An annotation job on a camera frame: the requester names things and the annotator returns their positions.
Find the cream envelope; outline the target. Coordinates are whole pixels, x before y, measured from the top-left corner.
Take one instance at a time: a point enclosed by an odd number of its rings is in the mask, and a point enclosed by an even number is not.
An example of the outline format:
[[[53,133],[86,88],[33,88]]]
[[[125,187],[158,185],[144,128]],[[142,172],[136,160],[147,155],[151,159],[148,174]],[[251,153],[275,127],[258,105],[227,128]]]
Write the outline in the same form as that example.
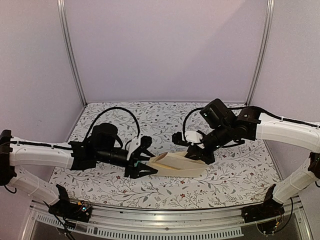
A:
[[[156,175],[161,177],[199,177],[208,165],[202,160],[186,158],[186,153],[186,151],[175,153],[164,152],[161,155],[151,157],[147,165],[156,169]]]

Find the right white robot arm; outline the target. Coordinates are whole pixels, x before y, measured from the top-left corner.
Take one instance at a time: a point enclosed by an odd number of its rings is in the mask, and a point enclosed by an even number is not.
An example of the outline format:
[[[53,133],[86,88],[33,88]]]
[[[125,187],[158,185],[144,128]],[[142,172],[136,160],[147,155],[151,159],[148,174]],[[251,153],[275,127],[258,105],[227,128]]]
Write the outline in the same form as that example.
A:
[[[241,145],[244,141],[261,140],[280,158],[284,154],[295,159],[292,167],[280,163],[286,176],[265,193],[258,213],[269,218],[290,197],[299,194],[320,179],[320,124],[279,116],[258,106],[228,107],[215,99],[197,111],[211,132],[187,133],[182,124],[182,140],[189,146],[188,154],[211,164],[214,151]]]

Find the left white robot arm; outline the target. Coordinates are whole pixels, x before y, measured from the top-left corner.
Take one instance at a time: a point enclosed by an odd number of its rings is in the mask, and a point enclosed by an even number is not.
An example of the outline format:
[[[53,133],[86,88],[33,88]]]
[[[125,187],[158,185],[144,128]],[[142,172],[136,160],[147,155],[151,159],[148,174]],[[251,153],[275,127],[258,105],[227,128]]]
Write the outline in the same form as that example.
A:
[[[0,135],[0,184],[22,190],[55,209],[63,216],[74,213],[66,189],[52,185],[22,168],[23,165],[60,167],[72,171],[95,168],[98,162],[124,168],[127,178],[138,179],[158,170],[147,166],[152,154],[148,151],[152,138],[138,136],[129,149],[123,148],[118,128],[111,123],[93,127],[83,141],[42,143],[13,137],[10,130]]]

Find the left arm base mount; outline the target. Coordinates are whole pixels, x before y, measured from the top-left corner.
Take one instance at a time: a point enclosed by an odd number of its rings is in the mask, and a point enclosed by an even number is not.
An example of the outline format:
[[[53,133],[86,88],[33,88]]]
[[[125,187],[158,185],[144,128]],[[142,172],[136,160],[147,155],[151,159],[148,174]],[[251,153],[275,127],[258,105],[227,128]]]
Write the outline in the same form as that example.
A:
[[[56,187],[59,193],[58,202],[50,205],[48,212],[57,217],[88,223],[93,210],[92,205],[84,200],[72,203],[67,190],[59,184]]]

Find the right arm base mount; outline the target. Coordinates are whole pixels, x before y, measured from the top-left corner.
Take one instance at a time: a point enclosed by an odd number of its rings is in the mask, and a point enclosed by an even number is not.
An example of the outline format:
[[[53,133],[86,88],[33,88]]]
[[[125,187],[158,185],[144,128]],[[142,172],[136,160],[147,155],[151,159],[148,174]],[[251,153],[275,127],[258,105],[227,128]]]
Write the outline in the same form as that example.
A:
[[[283,204],[273,200],[275,187],[276,185],[273,184],[268,188],[262,203],[245,206],[241,209],[241,216],[245,223],[273,218],[285,213]]]

